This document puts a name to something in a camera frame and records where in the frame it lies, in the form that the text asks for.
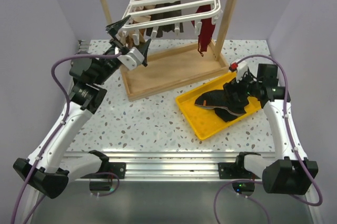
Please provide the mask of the tan brown underwear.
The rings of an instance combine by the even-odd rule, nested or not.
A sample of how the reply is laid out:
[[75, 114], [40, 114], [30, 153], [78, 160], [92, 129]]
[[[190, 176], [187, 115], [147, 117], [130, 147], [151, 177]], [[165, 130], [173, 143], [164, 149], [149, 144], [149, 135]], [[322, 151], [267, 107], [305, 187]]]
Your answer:
[[[162, 4], [152, 4], [152, 5], [140, 5], [140, 6], [133, 6], [131, 9], [131, 12], [142, 12], [142, 11], [150, 11], [155, 10], [158, 8], [164, 8], [169, 6], [176, 6], [180, 5], [181, 1], [176, 1], [173, 3], [162, 3]], [[131, 23], [132, 24], [139, 24], [139, 23], [145, 23], [150, 21], [157, 21], [162, 20], [166, 18], [174, 18], [182, 16], [182, 10], [181, 9], [175, 9], [172, 11], [163, 11], [163, 12], [157, 12], [153, 14], [142, 14], [140, 16], [132, 16], [131, 17]], [[161, 25], [157, 28], [156, 38], [160, 38], [163, 36], [163, 33], [166, 32], [174, 32], [177, 36], [179, 36], [180, 33], [184, 32], [184, 26], [183, 23], [180, 22], [179, 24], [166, 24]]]

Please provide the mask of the black striped underwear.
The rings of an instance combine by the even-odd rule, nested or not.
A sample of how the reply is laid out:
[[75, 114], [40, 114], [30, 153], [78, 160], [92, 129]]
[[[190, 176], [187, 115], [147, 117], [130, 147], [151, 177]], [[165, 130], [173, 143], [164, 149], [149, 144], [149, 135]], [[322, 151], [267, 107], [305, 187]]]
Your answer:
[[205, 110], [212, 110], [224, 122], [231, 122], [246, 115], [245, 107], [249, 101], [232, 101], [224, 90], [211, 90], [196, 98], [194, 105]]

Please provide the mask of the white plastic clip hanger frame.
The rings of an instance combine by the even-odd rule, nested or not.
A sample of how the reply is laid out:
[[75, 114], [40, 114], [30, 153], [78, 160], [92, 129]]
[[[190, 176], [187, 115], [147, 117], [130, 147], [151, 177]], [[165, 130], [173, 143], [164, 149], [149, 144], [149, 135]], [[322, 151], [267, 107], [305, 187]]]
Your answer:
[[202, 24], [209, 20], [216, 24], [222, 13], [220, 0], [130, 0], [124, 17], [128, 21], [121, 27], [120, 36], [130, 38], [139, 44], [141, 31], [151, 30], [150, 38], [155, 39], [159, 30], [172, 27], [179, 35], [182, 24], [192, 22], [194, 34], [199, 36]]

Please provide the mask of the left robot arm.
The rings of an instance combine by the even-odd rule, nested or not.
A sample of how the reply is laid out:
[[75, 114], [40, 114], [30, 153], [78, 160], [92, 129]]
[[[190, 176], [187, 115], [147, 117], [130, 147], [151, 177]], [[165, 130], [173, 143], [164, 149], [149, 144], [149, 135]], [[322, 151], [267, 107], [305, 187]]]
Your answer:
[[129, 19], [130, 16], [126, 16], [106, 27], [111, 47], [104, 54], [76, 54], [52, 66], [52, 78], [65, 95], [66, 103], [42, 143], [28, 158], [18, 158], [13, 164], [25, 184], [51, 199], [58, 197], [76, 179], [87, 175], [112, 176], [108, 157], [96, 150], [68, 164], [61, 164], [61, 161], [82, 126], [102, 104], [107, 94], [102, 88], [106, 80], [121, 66], [129, 70], [147, 66], [150, 41], [141, 47], [128, 48], [117, 38]]

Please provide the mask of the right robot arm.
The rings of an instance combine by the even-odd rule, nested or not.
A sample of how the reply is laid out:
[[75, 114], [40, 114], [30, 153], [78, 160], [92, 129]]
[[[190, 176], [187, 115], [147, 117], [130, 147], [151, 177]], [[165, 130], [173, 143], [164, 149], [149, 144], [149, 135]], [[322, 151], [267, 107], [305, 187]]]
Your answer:
[[235, 78], [224, 85], [231, 100], [256, 98], [266, 115], [275, 147], [274, 161], [260, 154], [241, 152], [233, 166], [237, 176], [251, 173], [262, 180], [267, 193], [304, 195], [318, 173], [316, 161], [310, 161], [303, 150], [292, 118], [291, 99], [287, 87], [279, 85], [278, 66], [259, 64], [253, 76], [246, 61], [234, 62], [230, 71]]

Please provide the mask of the wooden hanger rack stand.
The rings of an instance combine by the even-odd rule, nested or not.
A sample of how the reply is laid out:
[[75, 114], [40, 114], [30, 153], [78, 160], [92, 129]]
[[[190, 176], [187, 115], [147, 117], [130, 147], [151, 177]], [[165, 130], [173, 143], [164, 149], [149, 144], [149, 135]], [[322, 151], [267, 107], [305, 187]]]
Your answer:
[[[107, 0], [100, 1], [106, 21], [110, 24], [112, 17]], [[131, 71], [122, 66], [122, 79], [129, 100], [138, 100], [226, 73], [229, 66], [221, 50], [236, 1], [226, 0], [225, 4], [221, 4], [222, 13], [215, 24], [212, 40], [203, 57], [197, 50], [198, 36], [196, 36], [197, 41], [194, 43], [167, 48], [149, 55], [149, 66], [139, 66]], [[141, 31], [139, 44], [144, 42], [146, 31]], [[122, 40], [139, 45], [135, 44], [130, 36]]]

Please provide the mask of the dark red lace underwear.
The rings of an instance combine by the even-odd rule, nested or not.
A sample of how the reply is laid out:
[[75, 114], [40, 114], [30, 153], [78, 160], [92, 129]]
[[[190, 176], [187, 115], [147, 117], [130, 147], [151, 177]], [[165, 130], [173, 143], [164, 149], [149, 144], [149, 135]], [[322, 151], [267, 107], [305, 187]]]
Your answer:
[[[196, 13], [205, 13], [211, 10], [211, 5], [199, 6]], [[215, 24], [212, 24], [212, 18], [205, 18], [201, 20], [201, 32], [198, 35], [198, 52], [203, 57], [204, 52], [207, 52], [208, 45], [212, 40], [215, 31]]]

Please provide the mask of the yellow plastic tray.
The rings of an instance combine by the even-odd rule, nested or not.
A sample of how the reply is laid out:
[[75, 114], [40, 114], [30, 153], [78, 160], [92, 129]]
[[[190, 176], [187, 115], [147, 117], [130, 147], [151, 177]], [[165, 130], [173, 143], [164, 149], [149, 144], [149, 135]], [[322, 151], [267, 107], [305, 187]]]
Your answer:
[[225, 122], [219, 118], [214, 111], [200, 108], [195, 105], [195, 100], [208, 91], [222, 90], [223, 85], [236, 77], [236, 73], [226, 73], [210, 82], [188, 91], [175, 98], [176, 104], [182, 112], [184, 118], [193, 129], [195, 135], [200, 140], [205, 140], [227, 127], [245, 119], [261, 109], [259, 101], [254, 97], [249, 97], [249, 104], [245, 107], [246, 113], [230, 122]]

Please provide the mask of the left aluminium side rail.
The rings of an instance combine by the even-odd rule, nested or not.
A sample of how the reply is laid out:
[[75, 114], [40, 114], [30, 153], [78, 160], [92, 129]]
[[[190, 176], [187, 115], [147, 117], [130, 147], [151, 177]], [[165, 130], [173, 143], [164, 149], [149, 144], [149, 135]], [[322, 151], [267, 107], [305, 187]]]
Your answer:
[[[87, 40], [78, 40], [77, 52], [76, 54], [89, 54], [88, 50], [90, 47], [90, 41]], [[70, 84], [68, 86], [68, 91], [72, 89], [74, 85], [74, 80], [71, 79]]]

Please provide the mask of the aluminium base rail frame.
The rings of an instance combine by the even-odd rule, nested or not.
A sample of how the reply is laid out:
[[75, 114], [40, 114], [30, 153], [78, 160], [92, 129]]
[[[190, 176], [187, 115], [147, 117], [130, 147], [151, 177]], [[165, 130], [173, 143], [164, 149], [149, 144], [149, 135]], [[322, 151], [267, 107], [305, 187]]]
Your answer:
[[233, 163], [237, 152], [105, 152], [112, 164], [125, 164], [121, 181], [217, 181], [219, 163]]

